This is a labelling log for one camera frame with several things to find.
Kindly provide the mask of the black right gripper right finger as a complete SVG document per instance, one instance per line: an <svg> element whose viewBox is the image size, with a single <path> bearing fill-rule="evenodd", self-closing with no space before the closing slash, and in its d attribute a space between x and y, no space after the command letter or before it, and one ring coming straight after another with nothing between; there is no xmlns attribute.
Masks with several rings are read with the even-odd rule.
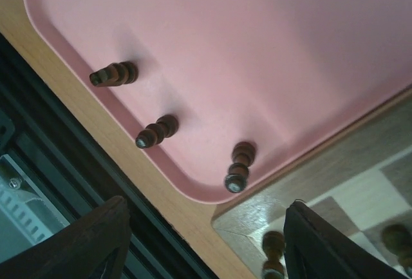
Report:
<svg viewBox="0 0 412 279"><path fill-rule="evenodd" d="M286 210L285 263L289 278L404 278L369 254L303 202Z"/></svg>

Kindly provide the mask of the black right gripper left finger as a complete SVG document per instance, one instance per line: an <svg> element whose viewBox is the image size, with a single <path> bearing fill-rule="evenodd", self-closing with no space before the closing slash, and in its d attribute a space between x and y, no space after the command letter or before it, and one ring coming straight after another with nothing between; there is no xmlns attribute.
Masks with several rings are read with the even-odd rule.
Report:
<svg viewBox="0 0 412 279"><path fill-rule="evenodd" d="M120 278L131 239L126 200L115 196L48 240L33 254L30 278Z"/></svg>

